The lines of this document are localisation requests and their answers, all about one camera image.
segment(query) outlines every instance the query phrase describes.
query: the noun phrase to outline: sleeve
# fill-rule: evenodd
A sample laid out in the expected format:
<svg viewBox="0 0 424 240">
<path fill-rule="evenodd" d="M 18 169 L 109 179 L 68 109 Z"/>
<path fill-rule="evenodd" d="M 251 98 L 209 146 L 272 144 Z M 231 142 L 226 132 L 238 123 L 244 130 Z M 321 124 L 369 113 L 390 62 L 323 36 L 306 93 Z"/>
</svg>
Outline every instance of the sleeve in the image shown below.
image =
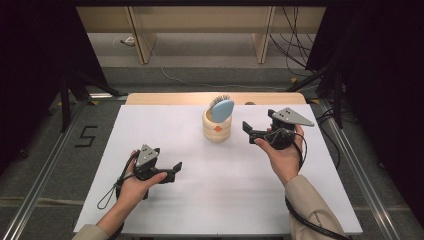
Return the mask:
<svg viewBox="0 0 424 240">
<path fill-rule="evenodd" d="M 327 203 L 302 175 L 294 177 L 286 185 L 286 197 L 294 210 L 309 222 L 320 227 L 344 235 L 343 228 Z M 290 228 L 293 240 L 331 239 L 306 227 L 290 215 Z"/>
<path fill-rule="evenodd" d="M 81 228 L 72 240 L 106 240 L 109 236 L 96 225 L 87 224 Z"/>
</svg>

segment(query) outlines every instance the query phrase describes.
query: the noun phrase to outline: white table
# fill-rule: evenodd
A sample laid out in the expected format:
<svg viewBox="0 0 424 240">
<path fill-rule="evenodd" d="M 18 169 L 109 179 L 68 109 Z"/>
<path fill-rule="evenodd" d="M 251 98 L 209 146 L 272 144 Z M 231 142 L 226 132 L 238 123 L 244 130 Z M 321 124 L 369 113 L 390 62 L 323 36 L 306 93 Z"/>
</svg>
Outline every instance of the white table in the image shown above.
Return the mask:
<svg viewBox="0 0 424 240">
<path fill-rule="evenodd" d="M 275 236 L 289 234 L 284 188 L 266 154 L 248 143 L 242 121 L 265 130 L 268 109 L 290 107 L 315 127 L 303 127 L 308 144 L 301 170 L 322 194 L 347 234 L 362 229 L 309 105 L 236 105 L 231 136 L 222 143 L 202 132 L 206 105 L 125 105 L 116 119 L 75 231 L 95 224 L 97 203 L 116 181 L 133 149 L 160 148 L 158 168 L 182 161 L 174 183 L 156 185 L 125 222 L 123 234 L 138 236 Z"/>
</svg>

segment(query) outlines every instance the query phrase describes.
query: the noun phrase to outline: brush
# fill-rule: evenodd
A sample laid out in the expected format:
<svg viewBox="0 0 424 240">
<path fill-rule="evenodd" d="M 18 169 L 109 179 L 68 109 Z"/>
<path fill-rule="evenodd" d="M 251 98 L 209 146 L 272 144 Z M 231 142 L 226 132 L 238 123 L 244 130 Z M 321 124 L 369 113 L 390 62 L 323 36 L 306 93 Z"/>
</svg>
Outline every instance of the brush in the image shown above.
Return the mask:
<svg viewBox="0 0 424 240">
<path fill-rule="evenodd" d="M 220 123 L 225 121 L 233 112 L 234 101 L 228 95 L 216 97 L 210 104 L 212 122 Z"/>
</svg>

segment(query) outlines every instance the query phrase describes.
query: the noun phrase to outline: hand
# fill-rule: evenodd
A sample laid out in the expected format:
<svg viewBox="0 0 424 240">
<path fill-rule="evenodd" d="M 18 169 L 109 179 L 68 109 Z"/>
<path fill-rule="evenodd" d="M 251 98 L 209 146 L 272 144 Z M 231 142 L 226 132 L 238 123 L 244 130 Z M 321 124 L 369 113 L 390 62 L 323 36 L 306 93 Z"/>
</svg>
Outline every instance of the hand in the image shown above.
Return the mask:
<svg viewBox="0 0 424 240">
<path fill-rule="evenodd" d="M 295 125 L 296 133 L 303 137 L 303 129 L 300 125 Z M 298 135 L 295 136 L 294 142 L 302 151 L 303 139 Z M 278 176 L 283 185 L 286 185 L 288 181 L 296 177 L 299 173 L 299 153 L 296 148 L 291 144 L 289 147 L 283 150 L 276 150 L 269 143 L 261 138 L 255 139 L 256 145 L 268 154 L 268 158 L 271 162 L 272 170 Z"/>
<path fill-rule="evenodd" d="M 134 169 L 133 160 L 128 166 L 127 173 Z M 167 173 L 158 173 L 146 181 L 140 181 L 133 176 L 124 181 L 121 187 L 121 193 L 113 207 L 97 223 L 97 226 L 103 229 L 108 236 L 112 236 L 122 225 L 131 211 L 143 199 L 149 188 L 166 177 Z"/>
<path fill-rule="evenodd" d="M 128 166 L 127 172 L 132 172 L 134 169 L 134 160 L 131 160 L 130 165 Z M 137 177 L 133 176 L 124 181 L 121 187 L 121 193 L 119 195 L 117 204 L 122 206 L 134 208 L 137 204 L 143 199 L 147 190 L 153 185 L 159 183 L 166 177 L 167 173 L 158 173 L 154 175 L 152 178 L 141 181 L 137 179 Z"/>
</svg>

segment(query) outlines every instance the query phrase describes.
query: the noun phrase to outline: cup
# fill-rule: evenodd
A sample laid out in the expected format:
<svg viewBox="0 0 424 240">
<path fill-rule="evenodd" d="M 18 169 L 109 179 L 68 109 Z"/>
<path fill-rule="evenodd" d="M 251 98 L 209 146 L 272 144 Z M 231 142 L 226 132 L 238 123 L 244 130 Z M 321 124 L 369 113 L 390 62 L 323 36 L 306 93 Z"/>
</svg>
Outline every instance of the cup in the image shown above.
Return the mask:
<svg viewBox="0 0 424 240">
<path fill-rule="evenodd" d="M 203 134 L 205 137 L 213 142 L 222 142 L 226 140 L 231 134 L 231 120 L 230 115 L 225 121 L 215 123 L 211 121 L 211 110 L 208 109 L 203 112 Z"/>
</svg>

